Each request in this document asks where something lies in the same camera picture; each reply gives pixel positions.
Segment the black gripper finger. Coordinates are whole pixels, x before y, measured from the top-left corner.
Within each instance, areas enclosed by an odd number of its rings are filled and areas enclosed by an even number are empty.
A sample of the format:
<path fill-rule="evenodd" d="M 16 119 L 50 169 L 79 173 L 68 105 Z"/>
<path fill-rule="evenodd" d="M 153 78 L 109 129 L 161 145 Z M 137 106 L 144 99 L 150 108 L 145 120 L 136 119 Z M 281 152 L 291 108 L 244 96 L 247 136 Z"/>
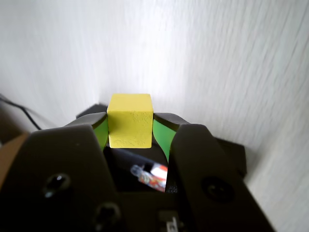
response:
<path fill-rule="evenodd" d="M 105 113 L 32 133 L 0 190 L 3 232 L 118 232 L 121 210 L 103 148 Z"/>

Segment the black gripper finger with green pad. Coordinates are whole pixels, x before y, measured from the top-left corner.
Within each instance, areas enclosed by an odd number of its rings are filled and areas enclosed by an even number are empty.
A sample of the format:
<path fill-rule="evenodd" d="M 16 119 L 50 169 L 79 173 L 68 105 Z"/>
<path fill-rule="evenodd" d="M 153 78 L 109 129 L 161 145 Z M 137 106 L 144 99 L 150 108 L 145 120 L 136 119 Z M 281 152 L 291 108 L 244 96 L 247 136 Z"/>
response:
<path fill-rule="evenodd" d="M 155 113 L 154 123 L 174 132 L 168 176 L 174 178 L 182 219 L 189 231 L 273 231 L 236 167 L 206 126 L 169 113 Z"/>

